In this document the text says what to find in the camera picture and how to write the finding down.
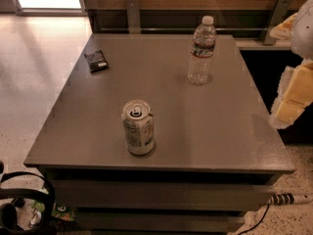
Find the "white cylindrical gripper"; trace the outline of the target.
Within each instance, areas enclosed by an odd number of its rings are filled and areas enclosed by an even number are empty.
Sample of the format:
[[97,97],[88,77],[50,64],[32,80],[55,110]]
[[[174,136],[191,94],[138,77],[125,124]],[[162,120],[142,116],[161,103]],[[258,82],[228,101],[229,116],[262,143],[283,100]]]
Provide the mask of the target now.
[[313,0],[307,0],[297,13],[274,26],[270,36],[291,39],[291,50],[304,60],[296,68],[286,66],[274,100],[269,123],[276,129],[293,125],[313,103]]

